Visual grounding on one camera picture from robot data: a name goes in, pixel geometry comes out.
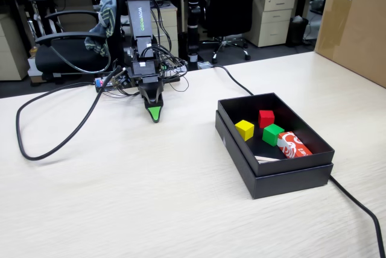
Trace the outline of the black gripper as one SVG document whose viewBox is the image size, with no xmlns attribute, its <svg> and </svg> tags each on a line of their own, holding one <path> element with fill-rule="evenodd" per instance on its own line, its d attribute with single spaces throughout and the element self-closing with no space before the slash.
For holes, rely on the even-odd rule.
<svg viewBox="0 0 386 258">
<path fill-rule="evenodd" d="M 160 120 L 163 107 L 163 83 L 154 61 L 135 61 L 130 66 L 130 83 L 139 85 L 139 92 L 144 99 L 147 112 L 154 123 Z"/>
</svg>

